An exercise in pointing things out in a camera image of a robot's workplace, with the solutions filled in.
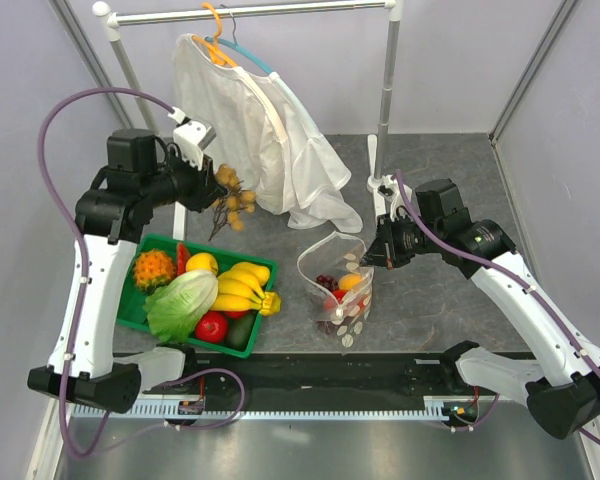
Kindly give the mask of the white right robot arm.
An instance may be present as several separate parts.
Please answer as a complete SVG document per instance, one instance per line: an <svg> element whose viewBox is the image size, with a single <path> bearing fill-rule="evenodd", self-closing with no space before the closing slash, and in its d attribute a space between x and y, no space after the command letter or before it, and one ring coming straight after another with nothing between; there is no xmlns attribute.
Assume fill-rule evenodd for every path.
<svg viewBox="0 0 600 480"><path fill-rule="evenodd" d="M534 358L514 360L472 341L442 354L438 381L447 392L480 387L525 406L550 436L565 439L600 416L600 348L539 286L514 242L492 220L472 220L458 187L439 179L408 189L400 177L371 178L376 235L362 257L397 269L437 254L505 315Z"/></svg>

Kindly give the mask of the red yellow mango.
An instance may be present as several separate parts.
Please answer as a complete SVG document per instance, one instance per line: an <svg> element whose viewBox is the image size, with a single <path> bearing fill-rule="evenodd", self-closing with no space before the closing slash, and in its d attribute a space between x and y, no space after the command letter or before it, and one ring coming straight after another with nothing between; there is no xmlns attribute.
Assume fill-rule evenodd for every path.
<svg viewBox="0 0 600 480"><path fill-rule="evenodd" d="M335 290L332 296L327 296L323 302L323 308L325 310L334 310L337 306L344 307L344 315L345 316L355 316L358 313L362 313L371 303L371 296L359 296L357 298L357 303L354 304L353 301L344 301L344 297L346 296L347 291L344 290Z"/></svg>

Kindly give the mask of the brown longan bunch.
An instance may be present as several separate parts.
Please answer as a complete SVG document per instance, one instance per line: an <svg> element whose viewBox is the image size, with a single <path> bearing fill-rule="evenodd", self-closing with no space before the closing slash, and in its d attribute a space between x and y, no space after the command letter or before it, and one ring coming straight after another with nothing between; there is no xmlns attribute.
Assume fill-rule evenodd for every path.
<svg viewBox="0 0 600 480"><path fill-rule="evenodd" d="M213 226L209 241L224 227L237 232L243 231L245 223L241 214L254 213L256 210L256 193L243 188L243 182L238 178L235 169L221 164L215 173L215 179L226 189L226 193L212 204Z"/></svg>

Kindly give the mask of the purple grape bunch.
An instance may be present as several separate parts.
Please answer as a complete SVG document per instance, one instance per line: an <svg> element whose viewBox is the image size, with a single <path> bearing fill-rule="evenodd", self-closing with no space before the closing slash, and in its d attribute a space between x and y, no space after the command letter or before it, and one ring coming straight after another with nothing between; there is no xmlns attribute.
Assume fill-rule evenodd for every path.
<svg viewBox="0 0 600 480"><path fill-rule="evenodd" d="M327 296L332 296L333 292L339 289L336 279L329 275L319 275L316 278L316 282L329 292ZM331 320L327 320L327 314L333 313L336 308L334 310L325 310L323 308L325 298L321 303L321 314L319 320L316 322L316 328L325 335L333 335L337 330L337 326Z"/></svg>

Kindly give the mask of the clear dotted zip top bag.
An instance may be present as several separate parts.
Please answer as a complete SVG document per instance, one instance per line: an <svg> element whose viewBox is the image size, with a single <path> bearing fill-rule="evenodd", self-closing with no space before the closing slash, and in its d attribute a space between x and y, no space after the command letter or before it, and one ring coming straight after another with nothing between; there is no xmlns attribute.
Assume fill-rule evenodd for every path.
<svg viewBox="0 0 600 480"><path fill-rule="evenodd" d="M342 354L360 343L371 312L374 270L362 264L365 252L362 239L334 231L296 262L318 338Z"/></svg>

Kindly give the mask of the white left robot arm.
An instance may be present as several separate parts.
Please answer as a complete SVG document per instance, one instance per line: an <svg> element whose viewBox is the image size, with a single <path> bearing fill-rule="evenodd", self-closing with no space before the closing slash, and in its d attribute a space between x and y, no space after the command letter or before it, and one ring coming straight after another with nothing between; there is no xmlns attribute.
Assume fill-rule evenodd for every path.
<svg viewBox="0 0 600 480"><path fill-rule="evenodd" d="M155 209L179 203L201 212L223 194L203 152L215 136L212 126L190 120L174 130L171 144L145 129L107 139L107 163L71 217L88 257L74 261L61 332L47 363L30 370L29 389L125 413L140 393L163 382L178 393L196 388L200 371L185 348L163 341L115 357L113 335L127 272Z"/></svg>

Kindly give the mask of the orange peach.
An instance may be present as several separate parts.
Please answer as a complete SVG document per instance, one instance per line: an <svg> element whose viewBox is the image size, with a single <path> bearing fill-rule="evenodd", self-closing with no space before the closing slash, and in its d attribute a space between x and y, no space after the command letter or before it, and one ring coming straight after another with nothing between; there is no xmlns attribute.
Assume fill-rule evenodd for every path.
<svg viewBox="0 0 600 480"><path fill-rule="evenodd" d="M340 290L351 291L356 285L363 281L363 276L359 273L348 273L338 280Z"/></svg>

